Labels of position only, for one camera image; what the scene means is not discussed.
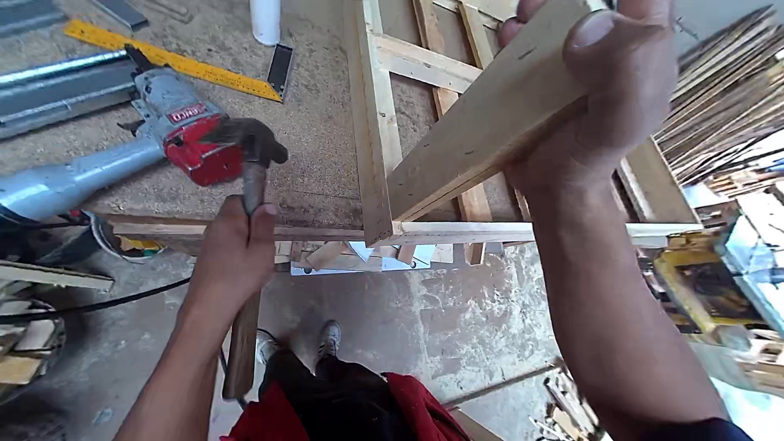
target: black pants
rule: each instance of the black pants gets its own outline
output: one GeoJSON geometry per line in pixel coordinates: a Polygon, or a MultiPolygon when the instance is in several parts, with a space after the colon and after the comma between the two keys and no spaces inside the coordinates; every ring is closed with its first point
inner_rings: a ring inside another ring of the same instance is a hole
{"type": "Polygon", "coordinates": [[[327,355],[316,375],[290,349],[267,362],[259,397],[274,382],[311,439],[414,439],[387,382],[359,363],[327,355]]]}

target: white pvc pipe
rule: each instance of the white pvc pipe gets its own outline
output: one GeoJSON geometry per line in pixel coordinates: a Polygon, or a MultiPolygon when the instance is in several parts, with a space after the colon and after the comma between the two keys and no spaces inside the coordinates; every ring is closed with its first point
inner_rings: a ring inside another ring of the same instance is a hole
{"type": "Polygon", "coordinates": [[[253,38],[265,46],[281,41],[281,0],[250,0],[253,38]]]}

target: nail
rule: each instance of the nail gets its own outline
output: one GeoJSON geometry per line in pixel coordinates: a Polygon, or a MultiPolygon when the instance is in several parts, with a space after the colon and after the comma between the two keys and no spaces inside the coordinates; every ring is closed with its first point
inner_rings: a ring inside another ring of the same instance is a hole
{"type": "Polygon", "coordinates": [[[275,213],[277,212],[277,210],[275,209],[275,206],[274,206],[274,205],[272,205],[272,204],[263,204],[263,205],[262,205],[261,207],[259,207],[259,208],[260,208],[260,210],[262,210],[264,213],[271,214],[272,216],[274,216],[274,215],[275,215],[275,213]]]}
{"type": "Polygon", "coordinates": [[[607,36],[615,26],[612,11],[602,11],[589,16],[572,39],[576,48],[591,46],[607,36]]]}

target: shoe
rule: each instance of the shoe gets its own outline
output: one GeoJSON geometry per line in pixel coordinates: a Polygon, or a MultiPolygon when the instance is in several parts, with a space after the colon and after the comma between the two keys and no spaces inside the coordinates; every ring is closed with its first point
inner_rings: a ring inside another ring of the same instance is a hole
{"type": "Polygon", "coordinates": [[[337,321],[329,320],[324,325],[318,343],[318,359],[323,359],[327,355],[338,355],[338,347],[340,346],[340,325],[337,321]]]}
{"type": "Polygon", "coordinates": [[[275,352],[281,348],[278,339],[273,337],[270,331],[257,329],[256,330],[256,361],[259,363],[267,364],[275,352]]]}

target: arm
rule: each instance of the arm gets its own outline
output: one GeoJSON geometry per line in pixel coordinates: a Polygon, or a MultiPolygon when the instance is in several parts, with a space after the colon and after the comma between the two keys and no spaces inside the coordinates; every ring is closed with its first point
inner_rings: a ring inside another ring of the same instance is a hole
{"type": "MultiPolygon", "coordinates": [[[[524,0],[509,40],[541,1],[524,0]]],[[[586,113],[508,170],[528,200],[564,360],[614,439],[662,423],[726,418],[710,379],[644,284],[612,199],[619,160],[669,110],[676,78],[668,0],[625,0],[564,44],[586,113]]]]}
{"type": "Polygon", "coordinates": [[[207,439],[220,350],[234,316],[274,274],[274,208],[249,222],[230,196],[207,228],[188,294],[152,376],[114,437],[207,439]]]}

